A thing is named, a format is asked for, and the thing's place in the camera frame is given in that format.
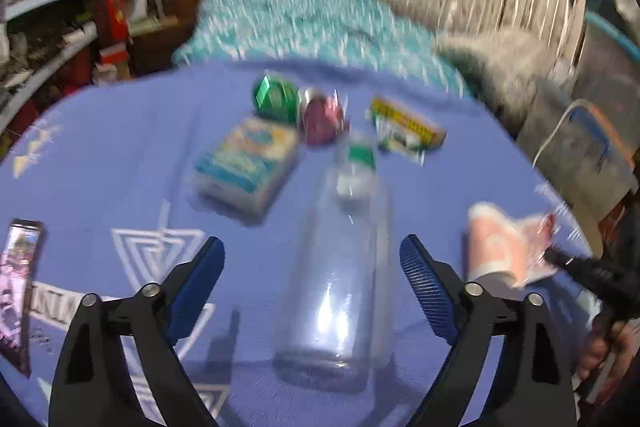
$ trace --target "blue cloth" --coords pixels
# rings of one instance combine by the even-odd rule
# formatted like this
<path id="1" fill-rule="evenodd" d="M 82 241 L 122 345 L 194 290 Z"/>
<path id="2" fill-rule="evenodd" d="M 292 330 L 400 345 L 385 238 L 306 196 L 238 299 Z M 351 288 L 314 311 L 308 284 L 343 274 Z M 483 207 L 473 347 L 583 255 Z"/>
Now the blue cloth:
<path id="1" fill-rule="evenodd" d="M 201 0 L 193 37 L 173 61 L 313 57 L 469 96 L 460 73 L 432 53 L 432 37 L 375 0 Z"/>
<path id="2" fill-rule="evenodd" d="M 555 210 L 558 243 L 588 253 L 562 201 L 474 100 L 315 60 L 211 61 L 145 82 L 90 87 L 43 115 L 0 164 L 0 228 L 17 217 L 40 220 L 48 230 L 30 317 L 31 378 L 0 357 L 3 376 L 39 420 L 47 420 L 47 393 L 75 309 L 70 299 L 130 296 L 188 261 L 209 235 L 225 243 L 225 269 L 194 333 L 176 350 L 221 425 L 404 427 L 426 395 L 449 346 L 434 336 L 399 263 L 392 362 L 364 389 L 302 389 L 273 370 L 284 287 L 316 182 L 335 148 L 304 150 L 264 222 L 252 227 L 201 199 L 190 182 L 198 156 L 251 113 L 252 85 L 264 69 L 348 96 L 354 128 L 369 128 L 364 112 L 382 93 L 447 129 L 442 148 L 422 167 L 394 153 L 378 158 L 392 190 L 395 255 L 402 238 L 416 233 L 436 260 L 464 276 L 466 213 L 478 201 L 514 217 Z M 23 168 L 14 170 L 17 164 Z M 564 348 L 577 352 L 586 321 L 575 302 L 578 288 L 561 275 L 534 288 L 552 305 Z M 155 418 L 129 339 L 125 344 L 138 396 Z M 465 421 L 481 412 L 499 349 L 495 339 Z"/>

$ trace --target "hand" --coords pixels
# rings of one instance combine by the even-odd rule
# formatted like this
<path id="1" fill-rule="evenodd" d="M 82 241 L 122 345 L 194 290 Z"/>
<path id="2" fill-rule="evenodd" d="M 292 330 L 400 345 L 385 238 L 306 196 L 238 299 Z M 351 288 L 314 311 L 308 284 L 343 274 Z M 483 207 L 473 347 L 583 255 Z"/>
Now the hand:
<path id="1" fill-rule="evenodd" d="M 587 337 L 576 371 L 584 380 L 604 361 L 609 354 L 609 348 L 617 355 L 616 362 L 596 398 L 596 405 L 603 404 L 614 393 L 636 355 L 636 338 L 632 327 L 622 322 L 615 323 L 609 333 L 609 338 L 614 339 L 612 346 L 605 340 L 606 335 L 605 321 L 598 315 L 593 319 L 591 333 Z"/>

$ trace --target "blue gripper pad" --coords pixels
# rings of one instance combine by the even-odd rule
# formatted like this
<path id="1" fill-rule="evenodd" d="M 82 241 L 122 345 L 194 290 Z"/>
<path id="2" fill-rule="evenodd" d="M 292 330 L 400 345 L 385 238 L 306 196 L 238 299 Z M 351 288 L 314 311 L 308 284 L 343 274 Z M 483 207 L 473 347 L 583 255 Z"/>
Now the blue gripper pad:
<path id="1" fill-rule="evenodd" d="M 185 270 L 184 282 L 168 306 L 168 326 L 165 335 L 172 346 L 175 346 L 178 340 L 190 336 L 224 266 L 225 247 L 222 241 L 209 237 L 190 263 L 176 266 L 165 279 L 166 283 L 174 271 L 180 273 Z"/>
<path id="2" fill-rule="evenodd" d="M 435 262 L 424 248 L 422 248 L 424 252 L 420 251 L 418 245 L 422 246 L 417 237 L 413 235 L 402 240 L 400 244 L 402 271 L 414 290 L 433 333 L 445 339 L 452 346 L 460 334 L 460 330 L 456 326 L 454 302 L 431 264 Z"/>

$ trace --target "smartphone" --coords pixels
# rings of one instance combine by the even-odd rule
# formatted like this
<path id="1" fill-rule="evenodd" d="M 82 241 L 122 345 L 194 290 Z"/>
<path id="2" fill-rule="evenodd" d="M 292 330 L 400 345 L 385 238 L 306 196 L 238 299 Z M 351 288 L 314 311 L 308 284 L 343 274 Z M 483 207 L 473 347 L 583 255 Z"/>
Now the smartphone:
<path id="1" fill-rule="evenodd" d="M 31 279 L 43 238 L 41 222 L 14 219 L 0 253 L 0 353 L 27 377 Z"/>

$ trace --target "phone screen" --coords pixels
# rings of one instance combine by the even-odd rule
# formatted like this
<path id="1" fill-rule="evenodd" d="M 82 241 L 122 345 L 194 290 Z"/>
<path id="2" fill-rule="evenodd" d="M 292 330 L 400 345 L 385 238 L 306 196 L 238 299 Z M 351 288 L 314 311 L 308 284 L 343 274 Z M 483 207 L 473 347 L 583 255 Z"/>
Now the phone screen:
<path id="1" fill-rule="evenodd" d="M 22 347 L 24 298 L 40 234 L 37 227 L 12 224 L 0 255 L 0 346 L 5 349 Z"/>

